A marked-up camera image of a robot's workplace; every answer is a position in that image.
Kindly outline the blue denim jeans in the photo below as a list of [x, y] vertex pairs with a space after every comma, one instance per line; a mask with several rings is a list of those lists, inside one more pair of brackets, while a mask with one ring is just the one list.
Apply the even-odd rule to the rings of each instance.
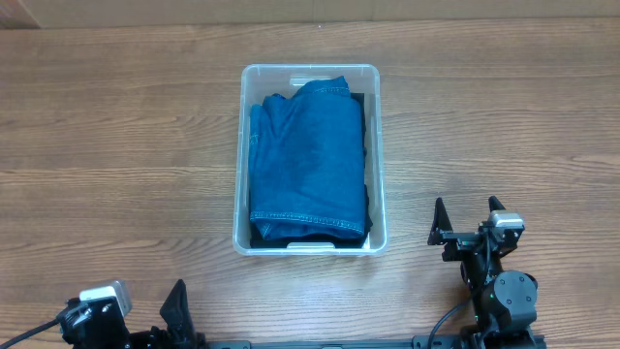
[[290, 98], [253, 106], [250, 220], [364, 233], [365, 155], [359, 107], [345, 78], [311, 80]]

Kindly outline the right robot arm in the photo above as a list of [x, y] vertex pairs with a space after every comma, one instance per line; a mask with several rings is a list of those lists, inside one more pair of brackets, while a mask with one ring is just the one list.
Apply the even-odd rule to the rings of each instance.
[[[494, 196], [488, 199], [489, 216], [470, 233], [456, 232], [442, 199], [437, 199], [427, 243], [442, 245], [445, 262], [458, 262], [468, 298], [448, 311], [420, 348], [544, 348], [541, 335], [531, 325], [537, 320], [538, 281], [528, 273], [504, 270], [501, 259], [517, 248], [525, 226], [515, 211], [507, 210]], [[447, 320], [467, 305], [475, 323], [458, 334], [439, 337]]]

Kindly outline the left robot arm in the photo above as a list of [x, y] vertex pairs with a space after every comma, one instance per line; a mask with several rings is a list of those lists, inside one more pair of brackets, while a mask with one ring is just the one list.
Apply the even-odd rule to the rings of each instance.
[[195, 330], [186, 284], [179, 279], [160, 308], [164, 329], [132, 333], [125, 317], [132, 310], [129, 289], [122, 279], [82, 290], [67, 302], [56, 320], [62, 338], [75, 349], [201, 349], [207, 346]]

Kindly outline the black cloth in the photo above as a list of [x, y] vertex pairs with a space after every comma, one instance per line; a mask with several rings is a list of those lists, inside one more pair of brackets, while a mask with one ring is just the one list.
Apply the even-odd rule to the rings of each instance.
[[336, 248], [361, 248], [373, 222], [365, 215], [364, 233], [289, 221], [259, 221], [251, 223], [250, 246], [252, 248], [286, 248], [294, 242], [328, 242]]
[[363, 150], [363, 155], [367, 154], [366, 145], [365, 145], [365, 135], [366, 135], [366, 119], [365, 119], [365, 94], [364, 93], [351, 93], [351, 98], [356, 101], [359, 107], [359, 116], [360, 116], [360, 127], [361, 127], [361, 145]]

